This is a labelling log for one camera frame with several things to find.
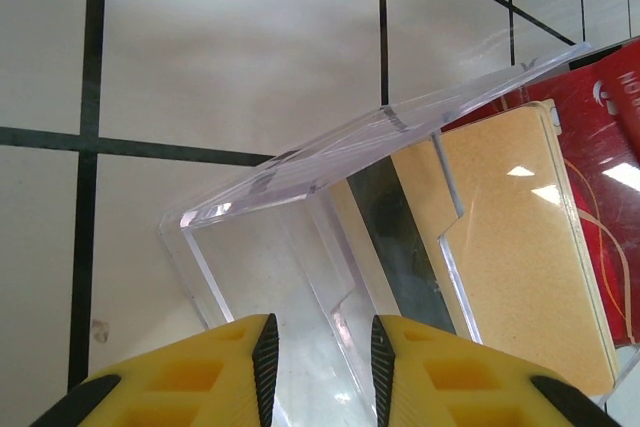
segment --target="transparent plastic container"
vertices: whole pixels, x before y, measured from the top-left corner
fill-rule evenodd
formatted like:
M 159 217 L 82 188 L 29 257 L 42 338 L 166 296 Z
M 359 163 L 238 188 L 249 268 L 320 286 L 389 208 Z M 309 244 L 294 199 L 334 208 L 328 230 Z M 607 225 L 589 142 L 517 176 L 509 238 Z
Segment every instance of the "transparent plastic container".
M 366 257 L 354 252 L 332 187 L 417 142 L 431 139 L 439 145 L 443 126 L 587 51 L 587 45 L 574 46 L 377 109 L 165 216 L 161 237 L 207 328 L 255 313 L 277 315 L 281 340 L 275 425 L 376 423 L 371 320 L 402 308 L 387 301 L 393 281 L 381 284 L 367 274 Z M 449 201 L 461 217 L 470 206 L 459 197 L 446 151 L 439 150 L 439 162 Z M 563 202 L 564 193 L 559 195 Z M 447 231 L 441 232 L 439 245 L 467 326 L 464 335 L 482 342 Z M 398 279 L 402 289 L 409 288 Z M 420 282 L 423 292 L 440 295 L 437 279 Z M 421 315 L 420 309 L 430 310 L 428 305 L 412 308 L 418 312 L 413 317 Z M 427 322 L 459 330 L 439 319 Z

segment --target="black rubber pad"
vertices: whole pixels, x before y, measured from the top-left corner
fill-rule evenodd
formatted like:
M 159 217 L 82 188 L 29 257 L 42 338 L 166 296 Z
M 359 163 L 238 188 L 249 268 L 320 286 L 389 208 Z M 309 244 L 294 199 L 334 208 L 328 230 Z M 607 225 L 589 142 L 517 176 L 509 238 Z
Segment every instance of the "black rubber pad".
M 531 383 L 575 427 L 620 427 L 575 387 L 557 379 L 536 375 Z
M 389 425 L 395 359 L 396 354 L 393 351 L 391 341 L 389 341 L 380 317 L 376 315 L 371 325 L 371 372 L 376 391 L 378 427 Z
M 105 375 L 74 387 L 47 410 L 32 427 L 76 427 L 120 382 L 119 375 Z
M 278 323 L 275 314 L 269 314 L 251 356 L 261 427 L 269 427 L 273 420 L 278 349 Z

